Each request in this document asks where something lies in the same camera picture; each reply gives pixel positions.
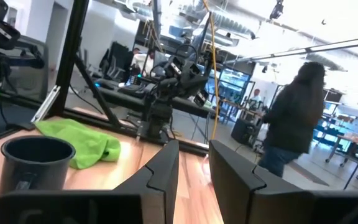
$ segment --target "long dark hair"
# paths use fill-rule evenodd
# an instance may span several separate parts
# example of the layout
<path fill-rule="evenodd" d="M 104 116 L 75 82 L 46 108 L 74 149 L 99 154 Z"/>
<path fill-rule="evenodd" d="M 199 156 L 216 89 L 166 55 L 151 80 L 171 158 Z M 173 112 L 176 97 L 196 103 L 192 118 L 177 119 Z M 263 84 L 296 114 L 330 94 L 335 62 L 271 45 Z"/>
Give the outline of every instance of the long dark hair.
<path fill-rule="evenodd" d="M 325 73 L 324 66 L 320 63 L 305 63 L 288 86 L 293 94 L 291 107 L 307 124 L 317 125 L 323 114 Z"/>

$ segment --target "jeans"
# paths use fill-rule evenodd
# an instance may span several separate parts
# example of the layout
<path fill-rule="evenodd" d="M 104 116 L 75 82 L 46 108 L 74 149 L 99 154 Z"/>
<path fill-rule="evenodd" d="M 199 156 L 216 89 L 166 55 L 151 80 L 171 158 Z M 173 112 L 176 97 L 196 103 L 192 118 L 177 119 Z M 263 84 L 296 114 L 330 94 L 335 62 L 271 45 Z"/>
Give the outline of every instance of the jeans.
<path fill-rule="evenodd" d="M 288 150 L 280 149 L 265 145 L 265 154 L 259 161 L 258 165 L 267 169 L 272 174 L 283 177 L 284 166 L 291 161 L 299 158 L 302 153 L 291 152 Z"/>

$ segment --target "woman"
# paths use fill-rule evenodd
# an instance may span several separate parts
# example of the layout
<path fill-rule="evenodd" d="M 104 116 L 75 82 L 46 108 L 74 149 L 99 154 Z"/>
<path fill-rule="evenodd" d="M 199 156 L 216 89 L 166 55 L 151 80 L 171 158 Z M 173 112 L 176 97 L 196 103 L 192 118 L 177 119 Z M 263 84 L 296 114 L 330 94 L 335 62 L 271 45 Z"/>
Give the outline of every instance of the woman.
<path fill-rule="evenodd" d="M 284 165 L 309 153 L 313 129 L 323 114 L 324 67 L 305 63 L 263 117 L 270 124 L 259 166 L 283 177 Z"/>

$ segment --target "black cup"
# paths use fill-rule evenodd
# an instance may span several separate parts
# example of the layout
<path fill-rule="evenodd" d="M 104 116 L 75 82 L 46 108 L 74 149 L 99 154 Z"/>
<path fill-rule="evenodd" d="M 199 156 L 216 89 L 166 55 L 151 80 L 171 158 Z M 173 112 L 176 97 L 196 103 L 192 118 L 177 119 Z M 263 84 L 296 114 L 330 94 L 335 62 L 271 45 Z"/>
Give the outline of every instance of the black cup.
<path fill-rule="evenodd" d="M 74 147 L 61 139 L 24 136 L 6 141 L 0 195 L 13 190 L 63 189 Z"/>

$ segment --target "yellow cable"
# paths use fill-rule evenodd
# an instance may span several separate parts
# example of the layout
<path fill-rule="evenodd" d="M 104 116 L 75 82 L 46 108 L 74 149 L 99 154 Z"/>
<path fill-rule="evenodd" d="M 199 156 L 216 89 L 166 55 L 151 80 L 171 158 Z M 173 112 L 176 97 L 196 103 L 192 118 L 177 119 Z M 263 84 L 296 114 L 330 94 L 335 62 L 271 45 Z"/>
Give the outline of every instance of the yellow cable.
<path fill-rule="evenodd" d="M 204 7 L 209 12 L 209 7 L 206 0 L 203 0 Z M 215 115 L 215 123 L 214 129 L 212 131 L 212 138 L 215 139 L 216 134 L 216 127 L 218 126 L 218 118 L 219 118 L 219 94 L 218 94 L 218 76 L 216 75 L 216 56 L 215 56 L 215 27 L 214 27 L 214 20 L 211 15 L 209 18 L 209 23 L 211 23 L 211 33 L 212 33 L 212 61 L 214 67 L 214 76 L 215 76 L 215 97 L 216 97 L 216 115 Z"/>

